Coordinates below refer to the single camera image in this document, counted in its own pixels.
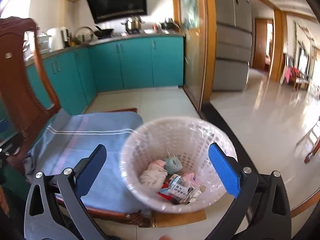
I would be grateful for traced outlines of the right hand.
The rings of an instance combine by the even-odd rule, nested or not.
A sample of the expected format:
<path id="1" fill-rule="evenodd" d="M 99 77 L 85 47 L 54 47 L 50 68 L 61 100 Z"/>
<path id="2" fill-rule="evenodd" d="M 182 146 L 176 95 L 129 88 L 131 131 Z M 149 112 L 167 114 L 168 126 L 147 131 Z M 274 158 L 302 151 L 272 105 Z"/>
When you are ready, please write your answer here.
<path id="1" fill-rule="evenodd" d="M 164 236 L 160 237 L 159 240 L 172 240 L 172 238 L 167 235 L 164 235 Z"/>

